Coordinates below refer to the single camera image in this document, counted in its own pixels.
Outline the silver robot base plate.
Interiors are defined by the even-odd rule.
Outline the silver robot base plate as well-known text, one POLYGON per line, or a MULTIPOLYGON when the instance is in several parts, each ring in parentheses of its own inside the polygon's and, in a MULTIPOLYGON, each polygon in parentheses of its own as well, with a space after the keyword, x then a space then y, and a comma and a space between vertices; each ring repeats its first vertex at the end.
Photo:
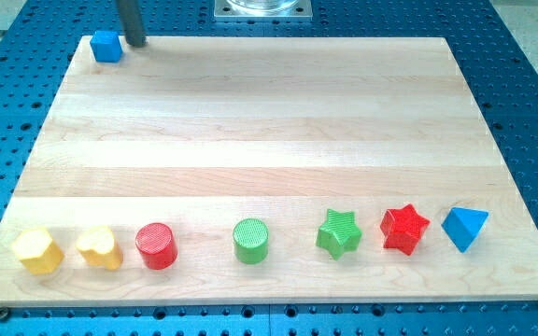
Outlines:
POLYGON ((215 0, 213 14, 220 21, 307 21, 313 18, 313 9, 311 0, 215 0))

